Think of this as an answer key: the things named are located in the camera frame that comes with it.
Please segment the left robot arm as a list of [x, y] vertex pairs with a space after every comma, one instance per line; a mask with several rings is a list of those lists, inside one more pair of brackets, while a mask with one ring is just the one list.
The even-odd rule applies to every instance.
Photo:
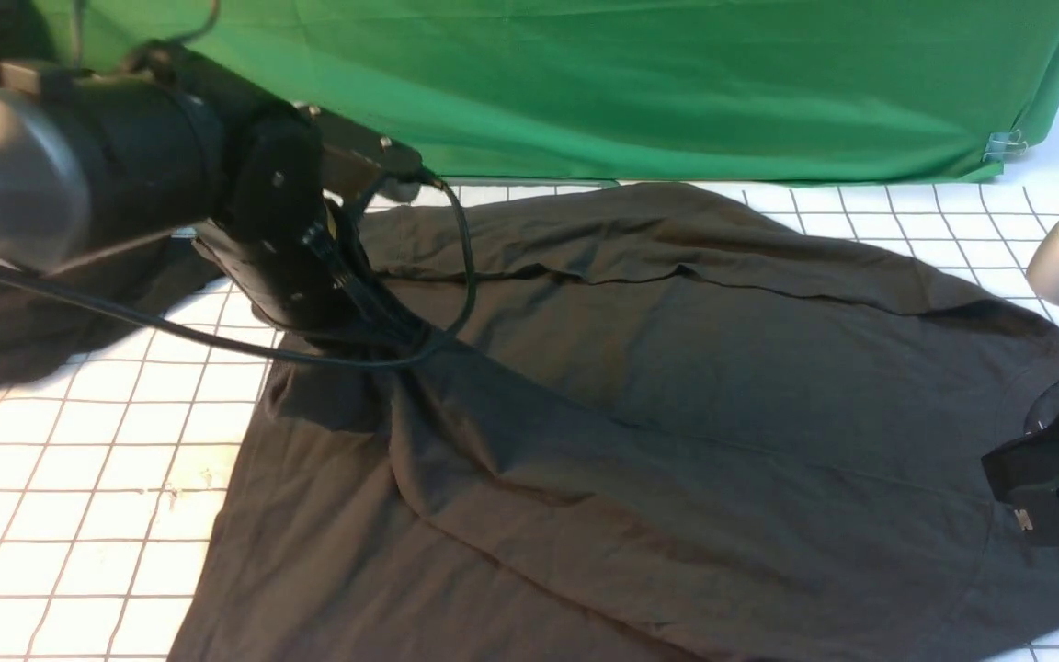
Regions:
[[415, 148], [151, 41], [116, 73], [0, 62], [0, 264], [55, 275], [193, 229], [264, 322], [415, 348], [429, 328], [371, 271], [358, 223], [407, 201]]

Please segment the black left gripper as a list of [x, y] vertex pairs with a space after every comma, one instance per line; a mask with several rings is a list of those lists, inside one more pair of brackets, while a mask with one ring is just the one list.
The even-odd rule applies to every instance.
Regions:
[[243, 209], [195, 226], [195, 244], [253, 314], [324, 355], [415, 355], [420, 320], [370, 273], [356, 226], [323, 198], [302, 217]]

